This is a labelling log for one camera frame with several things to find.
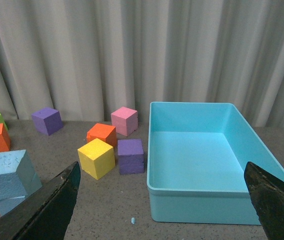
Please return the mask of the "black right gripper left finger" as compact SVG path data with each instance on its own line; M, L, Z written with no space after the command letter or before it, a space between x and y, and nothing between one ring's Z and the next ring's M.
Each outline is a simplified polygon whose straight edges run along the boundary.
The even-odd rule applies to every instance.
M76 161L0 217L0 240L62 240L72 218L81 179Z

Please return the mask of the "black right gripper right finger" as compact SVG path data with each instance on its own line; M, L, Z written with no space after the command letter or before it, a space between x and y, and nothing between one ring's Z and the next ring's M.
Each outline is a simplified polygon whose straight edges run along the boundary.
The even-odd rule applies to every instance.
M244 180L267 238L284 240L284 181L250 161Z

